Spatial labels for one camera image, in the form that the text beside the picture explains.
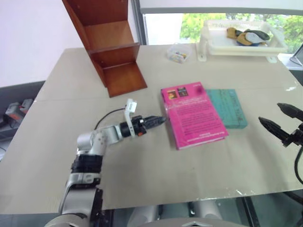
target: book cover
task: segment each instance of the book cover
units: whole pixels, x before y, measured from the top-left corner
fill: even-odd
[[[200,82],[164,88],[161,94],[177,149],[222,140],[228,136]]]
[[[247,126],[235,89],[207,89],[206,92],[227,129]]]

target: white bracket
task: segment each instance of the white bracket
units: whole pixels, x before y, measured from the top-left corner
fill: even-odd
[[[196,43],[198,61],[207,61],[206,56],[206,41],[200,41]]]
[[[137,107],[137,102],[135,102],[134,100],[129,98],[127,100],[126,107],[124,110],[124,117],[125,117],[126,123],[128,125],[129,131],[131,133],[131,136],[133,138],[136,136],[136,134],[134,133],[134,127],[133,127],[130,115],[134,114],[134,112],[136,111],[136,107]]]
[[[267,61],[269,61],[270,63],[277,63],[276,57],[267,56],[266,59],[267,59]]]

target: white table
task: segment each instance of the white table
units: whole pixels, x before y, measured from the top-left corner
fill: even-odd
[[[263,57],[198,62],[194,54],[177,64],[165,58],[167,48],[141,46],[137,63],[148,88],[114,98],[108,97],[85,50],[66,50],[0,163],[0,213],[56,212],[79,134],[129,97],[138,101],[138,115],[164,114],[160,89],[196,81],[206,89],[236,89],[248,126],[228,130],[225,140],[180,151],[168,123],[110,146],[102,166],[103,208],[301,189],[294,175],[299,148],[284,148],[258,121],[258,116],[269,118],[287,132],[299,125],[276,105],[303,108],[302,86],[287,68]],[[123,114],[115,113],[103,124],[122,120]]]

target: green notebook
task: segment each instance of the green notebook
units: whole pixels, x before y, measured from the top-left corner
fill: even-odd
[[[234,89],[206,90],[227,129],[243,129],[247,121]]]

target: wooden stand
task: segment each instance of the wooden stand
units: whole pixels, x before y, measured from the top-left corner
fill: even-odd
[[[139,43],[127,22],[128,0],[62,0],[110,97],[146,88]]]

